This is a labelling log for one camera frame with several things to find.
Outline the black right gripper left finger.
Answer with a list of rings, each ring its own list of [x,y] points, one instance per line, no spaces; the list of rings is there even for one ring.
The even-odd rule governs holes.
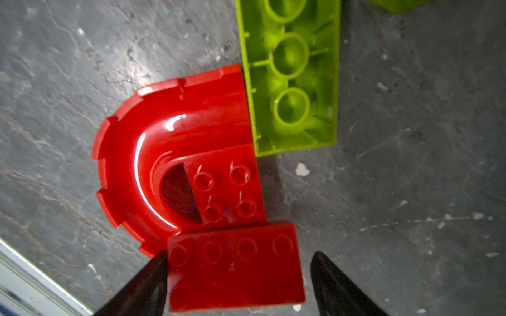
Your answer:
[[[167,272],[168,255],[167,251],[163,250],[94,316],[163,315],[167,300]]]

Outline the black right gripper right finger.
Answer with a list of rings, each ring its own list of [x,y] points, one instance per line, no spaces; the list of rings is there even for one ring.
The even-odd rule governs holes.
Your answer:
[[[320,315],[387,316],[321,251],[312,257],[310,276]]]

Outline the red lego brick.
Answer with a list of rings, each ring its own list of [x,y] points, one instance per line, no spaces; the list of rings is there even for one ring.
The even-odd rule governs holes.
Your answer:
[[[305,302],[295,225],[288,222],[169,238],[168,310]]]

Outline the red arch lego piece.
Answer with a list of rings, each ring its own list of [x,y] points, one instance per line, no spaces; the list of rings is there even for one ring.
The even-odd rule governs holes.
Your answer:
[[[96,135],[97,198],[153,257],[178,234],[266,221],[242,68],[137,90]]]

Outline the green lego brick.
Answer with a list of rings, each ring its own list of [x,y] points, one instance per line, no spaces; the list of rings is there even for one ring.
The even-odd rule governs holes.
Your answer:
[[[337,141],[340,1],[237,1],[258,157]]]
[[[370,2],[390,13],[397,14],[422,5],[428,0],[370,0]]]

